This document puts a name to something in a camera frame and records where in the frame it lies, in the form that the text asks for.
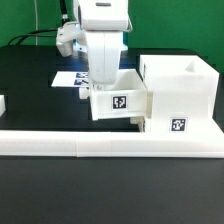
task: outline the white platform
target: white platform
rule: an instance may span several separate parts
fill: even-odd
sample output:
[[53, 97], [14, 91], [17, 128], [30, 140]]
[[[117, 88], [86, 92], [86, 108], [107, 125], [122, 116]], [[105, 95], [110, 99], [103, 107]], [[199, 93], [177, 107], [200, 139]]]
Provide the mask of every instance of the white platform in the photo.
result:
[[224, 158], [223, 135], [0, 131], [0, 155]]

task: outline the white block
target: white block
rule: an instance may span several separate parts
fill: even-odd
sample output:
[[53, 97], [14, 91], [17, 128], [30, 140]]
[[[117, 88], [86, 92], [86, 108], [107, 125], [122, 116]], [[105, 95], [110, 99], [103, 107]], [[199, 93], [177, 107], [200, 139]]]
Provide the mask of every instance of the white block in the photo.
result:
[[4, 96], [0, 95], [0, 117], [5, 112], [5, 98]]

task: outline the white box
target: white box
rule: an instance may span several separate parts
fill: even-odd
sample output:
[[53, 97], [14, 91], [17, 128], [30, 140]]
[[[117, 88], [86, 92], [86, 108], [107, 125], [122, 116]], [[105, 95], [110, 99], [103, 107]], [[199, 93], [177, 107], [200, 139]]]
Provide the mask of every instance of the white box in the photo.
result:
[[119, 70], [114, 85], [90, 92], [93, 120], [145, 116], [147, 90], [134, 69]]
[[175, 119], [185, 123], [184, 132], [208, 131], [219, 79], [215, 69], [198, 56], [142, 55], [140, 73], [151, 95], [151, 132], [172, 132]]

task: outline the white cable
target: white cable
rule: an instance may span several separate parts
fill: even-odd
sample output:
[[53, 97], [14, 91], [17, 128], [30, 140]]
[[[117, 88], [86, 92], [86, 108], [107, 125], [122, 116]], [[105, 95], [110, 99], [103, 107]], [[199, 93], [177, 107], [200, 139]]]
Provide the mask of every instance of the white cable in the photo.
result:
[[39, 29], [39, 18], [38, 18], [37, 0], [34, 0], [34, 8], [35, 8], [36, 30], [38, 30]]

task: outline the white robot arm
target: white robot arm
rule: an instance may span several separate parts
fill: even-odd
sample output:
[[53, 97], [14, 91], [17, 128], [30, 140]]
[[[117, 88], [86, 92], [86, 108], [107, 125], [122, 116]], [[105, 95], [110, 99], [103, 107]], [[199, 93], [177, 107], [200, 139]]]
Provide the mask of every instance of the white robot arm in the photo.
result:
[[57, 46], [63, 56], [73, 52], [72, 40], [86, 43], [89, 77], [95, 85], [115, 83], [123, 45], [129, 29], [127, 0], [74, 0], [74, 15], [80, 28], [67, 23], [58, 30]]

